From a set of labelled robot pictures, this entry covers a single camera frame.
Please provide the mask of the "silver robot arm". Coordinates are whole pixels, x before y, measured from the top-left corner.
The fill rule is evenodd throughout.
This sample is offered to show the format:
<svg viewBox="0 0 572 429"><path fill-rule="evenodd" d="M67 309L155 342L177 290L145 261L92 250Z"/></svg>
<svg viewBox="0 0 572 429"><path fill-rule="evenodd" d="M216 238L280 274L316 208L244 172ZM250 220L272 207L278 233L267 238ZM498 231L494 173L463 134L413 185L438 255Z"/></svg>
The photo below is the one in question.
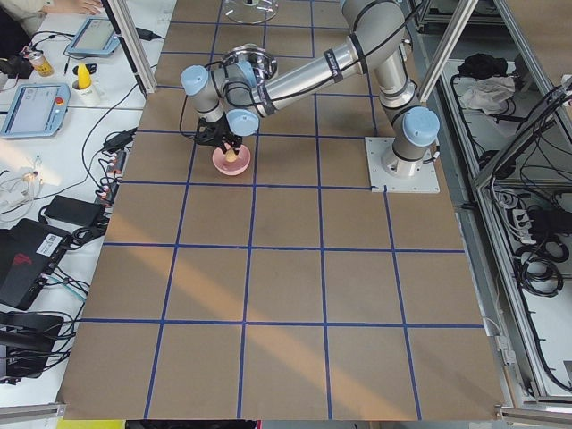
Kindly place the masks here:
<svg viewBox="0 0 572 429"><path fill-rule="evenodd" d="M186 68L181 84L198 114L190 138L236 158L243 138L258 131L261 119L356 74L372 73L395 133L383 151L382 167L394 177L416 175L440 123L421 106L400 52L408 19L395 1L343 1L341 12L349 25L344 42L283 75L275 60L253 44L231 50L213 70Z"/></svg>

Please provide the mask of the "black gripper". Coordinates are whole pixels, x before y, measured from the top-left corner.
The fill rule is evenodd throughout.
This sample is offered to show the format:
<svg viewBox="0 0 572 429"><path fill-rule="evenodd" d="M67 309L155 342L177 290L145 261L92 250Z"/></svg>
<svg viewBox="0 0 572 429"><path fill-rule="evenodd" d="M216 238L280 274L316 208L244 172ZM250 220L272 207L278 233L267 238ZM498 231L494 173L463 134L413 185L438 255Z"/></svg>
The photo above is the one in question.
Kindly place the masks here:
<svg viewBox="0 0 572 429"><path fill-rule="evenodd" d="M195 131L194 142L202 146L218 147L218 152L222 157L225 157L229 151L229 134L230 128L225 116L215 122L208 122L205 118L200 118ZM242 137L230 137L230 145L231 149L238 155L242 145Z"/></svg>

